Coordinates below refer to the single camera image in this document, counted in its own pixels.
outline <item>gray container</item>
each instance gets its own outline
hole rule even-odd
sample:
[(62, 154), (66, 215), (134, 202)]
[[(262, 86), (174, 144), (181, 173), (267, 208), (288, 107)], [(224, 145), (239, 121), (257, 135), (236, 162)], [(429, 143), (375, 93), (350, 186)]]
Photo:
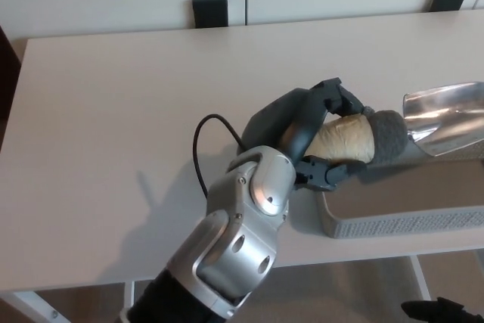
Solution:
[(484, 164), (475, 159), (481, 154), (482, 143), (433, 159), (438, 163), (410, 153), (398, 165), (318, 193), (324, 232), (363, 238), (484, 226)]

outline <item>white table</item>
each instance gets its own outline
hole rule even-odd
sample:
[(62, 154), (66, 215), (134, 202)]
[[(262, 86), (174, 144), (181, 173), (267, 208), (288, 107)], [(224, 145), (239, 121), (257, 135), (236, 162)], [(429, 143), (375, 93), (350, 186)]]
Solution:
[[(484, 79), (483, 24), (460, 11), (30, 40), (0, 153), (0, 290), (154, 277), (204, 214), (191, 161), (203, 116), (241, 132), (335, 76), (400, 110), (406, 92)], [(234, 142), (215, 121), (200, 137), (209, 184)], [(277, 266), (484, 247), (484, 229), (332, 240), (305, 213), (310, 196), (291, 201)]]

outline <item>black cable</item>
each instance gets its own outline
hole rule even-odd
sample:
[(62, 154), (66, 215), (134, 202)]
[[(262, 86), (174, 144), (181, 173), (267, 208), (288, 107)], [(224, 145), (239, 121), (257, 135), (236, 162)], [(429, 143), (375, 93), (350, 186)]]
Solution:
[(222, 122), (222, 124), (224, 124), (225, 127), (228, 129), (228, 131), (232, 134), (232, 136), (234, 137), (237, 144), (239, 144), (239, 147), (243, 151), (247, 150), (247, 148), (244, 146), (244, 143), (242, 142), (242, 139), (240, 139), (240, 136), (234, 130), (232, 125), (230, 125), (230, 123), (223, 116), (220, 116), (217, 113), (211, 113), (210, 115), (205, 116), (198, 123), (197, 128), (195, 129), (194, 144), (193, 144), (192, 153), (193, 153), (193, 158), (194, 158), (195, 172), (197, 174), (198, 182), (200, 183), (200, 187), (202, 188), (202, 191), (203, 191), (203, 194), (205, 195), (205, 198), (208, 195), (208, 191), (206, 189), (205, 182), (203, 181), (202, 172), (200, 171), (200, 164), (198, 163), (197, 145), (198, 145), (198, 136), (200, 135), (200, 130), (202, 129), (203, 124), (206, 123), (210, 119), (220, 120)]

